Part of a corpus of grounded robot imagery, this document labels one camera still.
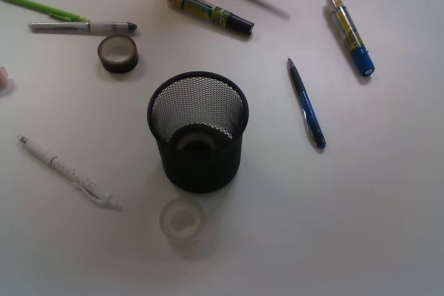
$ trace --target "pink object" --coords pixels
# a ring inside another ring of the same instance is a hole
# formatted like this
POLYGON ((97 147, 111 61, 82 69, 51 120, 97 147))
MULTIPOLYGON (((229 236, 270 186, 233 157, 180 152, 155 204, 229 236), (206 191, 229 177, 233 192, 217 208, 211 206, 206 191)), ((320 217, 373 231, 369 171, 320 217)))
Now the pink object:
POLYGON ((4 67, 0 67, 0 88, 4 87, 8 82, 8 72, 4 67))

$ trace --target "pen clip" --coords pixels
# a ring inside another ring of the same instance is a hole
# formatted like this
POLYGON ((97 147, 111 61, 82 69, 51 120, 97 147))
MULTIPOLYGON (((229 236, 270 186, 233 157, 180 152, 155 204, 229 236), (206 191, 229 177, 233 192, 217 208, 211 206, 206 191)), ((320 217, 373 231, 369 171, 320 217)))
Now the pen clip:
POLYGON ((303 109, 302 109, 302 115, 304 116, 305 130, 307 131, 307 133, 310 136, 311 140, 313 140, 313 142, 316 143, 316 139, 314 138, 313 132, 310 130, 310 127, 308 126, 307 113, 303 109))
POLYGON ((85 189, 83 186, 81 186, 80 184, 73 182, 74 185, 76 185, 91 201, 95 202, 96 204, 102 206, 102 207, 111 207, 111 208, 115 208, 118 210, 122 210, 120 204, 118 202, 116 202, 115 200, 112 199, 112 194, 107 194, 105 193, 105 195, 102 198, 98 198, 96 197, 93 193, 91 193, 90 191, 88 191, 87 189, 85 189))

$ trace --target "silver pen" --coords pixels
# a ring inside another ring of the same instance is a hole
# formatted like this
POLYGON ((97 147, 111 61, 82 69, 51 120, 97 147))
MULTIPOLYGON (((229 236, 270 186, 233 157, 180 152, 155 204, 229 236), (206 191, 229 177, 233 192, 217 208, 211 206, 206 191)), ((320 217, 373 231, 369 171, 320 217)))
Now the silver pen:
POLYGON ((54 171, 71 180, 90 200, 105 208, 121 210, 121 206, 114 200, 112 195, 99 191, 96 183, 81 175, 75 168, 68 166, 57 155, 43 149, 27 137, 19 135, 17 138, 29 153, 54 171))
POLYGON ((130 32, 137 29, 130 22, 31 22, 32 31, 115 31, 130 32))

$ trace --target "marker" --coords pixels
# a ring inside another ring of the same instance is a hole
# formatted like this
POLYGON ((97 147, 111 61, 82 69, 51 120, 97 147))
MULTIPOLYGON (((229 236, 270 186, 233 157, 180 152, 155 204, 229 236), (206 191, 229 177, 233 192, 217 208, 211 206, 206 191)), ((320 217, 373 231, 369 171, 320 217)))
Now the marker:
POLYGON ((130 22, 31 22, 28 27, 33 31, 114 31, 130 32, 137 25, 130 22))
POLYGON ((49 7, 46 5, 42 5, 40 3, 35 3, 30 0, 3 0, 8 3, 13 3, 14 5, 18 5, 21 7, 29 8, 30 10, 36 10, 39 12, 43 12, 54 19, 58 19, 61 21, 87 21, 86 17, 81 17, 80 15, 73 14, 70 12, 65 12, 64 10, 58 10, 57 8, 49 7))
POLYGON ((348 52, 355 61, 362 76, 369 76, 375 71, 375 65, 368 55, 366 46, 362 42, 361 36, 348 13, 342 0, 327 0, 327 6, 332 11, 332 19, 339 34, 347 46, 348 52))
POLYGON ((238 33, 244 35, 251 35, 253 26, 252 22, 249 22, 233 13, 217 7, 212 3, 208 3, 205 0, 167 0, 175 8, 185 10, 194 14, 197 17, 202 17, 208 21, 211 21, 214 25, 227 29, 232 29, 238 33))

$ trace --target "black mesh pen holder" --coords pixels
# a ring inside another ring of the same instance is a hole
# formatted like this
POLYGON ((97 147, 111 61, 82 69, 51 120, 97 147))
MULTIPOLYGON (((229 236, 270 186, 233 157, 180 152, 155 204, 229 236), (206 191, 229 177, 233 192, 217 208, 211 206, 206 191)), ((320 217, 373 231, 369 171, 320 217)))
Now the black mesh pen holder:
POLYGON ((148 125, 166 176, 194 193, 213 192, 231 182, 241 162, 247 122, 244 93, 210 72, 169 79, 148 106, 148 125))

